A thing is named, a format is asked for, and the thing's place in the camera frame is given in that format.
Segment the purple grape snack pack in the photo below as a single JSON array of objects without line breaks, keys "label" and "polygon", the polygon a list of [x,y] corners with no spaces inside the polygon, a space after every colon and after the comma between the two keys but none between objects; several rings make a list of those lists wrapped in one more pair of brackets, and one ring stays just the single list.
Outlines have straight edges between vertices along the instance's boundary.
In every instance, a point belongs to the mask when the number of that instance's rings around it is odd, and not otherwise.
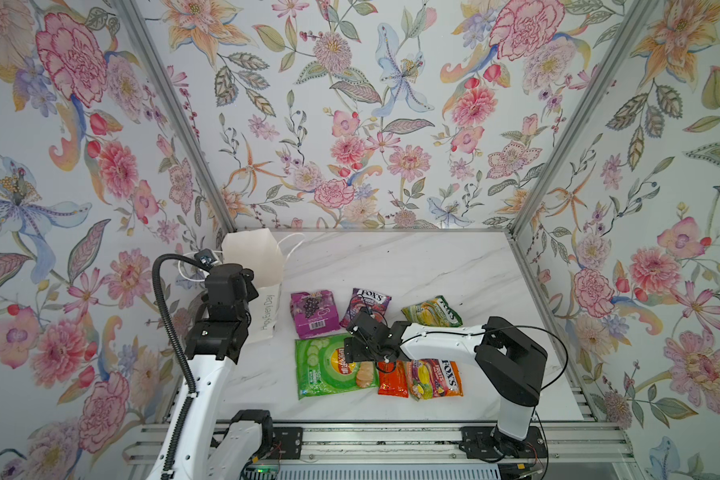
[{"label": "purple grape snack pack", "polygon": [[341,328],[336,302],[329,290],[292,293],[290,312],[296,334],[302,340],[326,335]]}]

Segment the white paper gift bag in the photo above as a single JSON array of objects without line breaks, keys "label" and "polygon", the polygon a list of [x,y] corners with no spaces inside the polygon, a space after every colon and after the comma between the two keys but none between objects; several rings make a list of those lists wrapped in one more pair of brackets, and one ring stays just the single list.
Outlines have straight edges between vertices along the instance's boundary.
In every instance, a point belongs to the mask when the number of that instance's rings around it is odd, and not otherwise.
[{"label": "white paper gift bag", "polygon": [[285,267],[304,240],[303,233],[291,233],[277,240],[269,229],[238,231],[224,237],[221,243],[224,262],[251,269],[253,285],[259,293],[257,299],[249,302],[250,343],[274,337]]}]

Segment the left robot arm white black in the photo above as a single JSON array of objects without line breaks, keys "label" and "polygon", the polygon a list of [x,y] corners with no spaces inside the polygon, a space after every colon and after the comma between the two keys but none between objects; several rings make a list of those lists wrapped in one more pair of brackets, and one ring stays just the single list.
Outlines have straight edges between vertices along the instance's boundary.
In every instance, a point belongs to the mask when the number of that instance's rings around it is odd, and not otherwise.
[{"label": "left robot arm white black", "polygon": [[[161,267],[167,261],[207,273],[201,318],[185,341],[179,339],[165,301]],[[173,253],[154,261],[156,303],[184,383],[150,479],[238,479],[272,451],[274,427],[267,410],[239,411],[223,439],[212,443],[222,393],[248,339],[249,304],[258,298],[253,280],[254,272],[239,264],[209,266]]]}]

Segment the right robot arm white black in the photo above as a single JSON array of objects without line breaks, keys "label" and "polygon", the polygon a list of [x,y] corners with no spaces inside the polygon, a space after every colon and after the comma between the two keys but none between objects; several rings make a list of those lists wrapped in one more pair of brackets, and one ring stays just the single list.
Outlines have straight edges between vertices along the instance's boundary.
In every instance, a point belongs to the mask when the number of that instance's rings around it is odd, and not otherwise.
[{"label": "right robot arm white black", "polygon": [[459,449],[487,463],[541,459],[547,454],[539,427],[531,425],[543,389],[547,351],[506,319],[491,316],[473,327],[433,327],[408,321],[390,326],[361,312],[347,328],[349,363],[447,360],[478,367],[500,396],[492,427],[463,427]]}]

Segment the green Lays chips bag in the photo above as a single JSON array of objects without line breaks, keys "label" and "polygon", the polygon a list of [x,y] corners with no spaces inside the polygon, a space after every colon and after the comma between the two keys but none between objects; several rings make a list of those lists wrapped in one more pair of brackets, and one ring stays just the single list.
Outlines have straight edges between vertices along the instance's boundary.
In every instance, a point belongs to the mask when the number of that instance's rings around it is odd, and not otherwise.
[{"label": "green Lays chips bag", "polygon": [[379,375],[371,362],[349,362],[348,334],[295,341],[299,399],[377,388]]}]

